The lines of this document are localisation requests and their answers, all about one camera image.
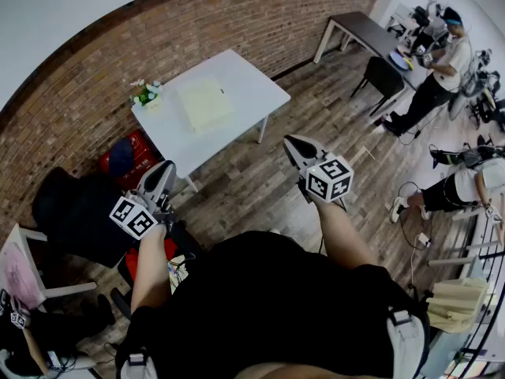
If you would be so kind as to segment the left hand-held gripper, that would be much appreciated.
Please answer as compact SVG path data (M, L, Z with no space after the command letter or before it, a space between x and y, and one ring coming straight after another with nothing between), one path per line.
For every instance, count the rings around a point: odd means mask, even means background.
M137 189L118 199L110 219L136 240L158 224L170 231L177 217L165 192L171 190L175 176L176 166L171 160L157 163L142 176Z

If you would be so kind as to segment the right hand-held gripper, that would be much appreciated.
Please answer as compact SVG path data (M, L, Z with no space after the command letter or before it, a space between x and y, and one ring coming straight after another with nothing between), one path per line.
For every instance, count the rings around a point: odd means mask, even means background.
M301 135L285 135L283 148L301 172L304 190L310 197L346 208L343 198L351 189L354 171L342 156L327 155L320 142Z

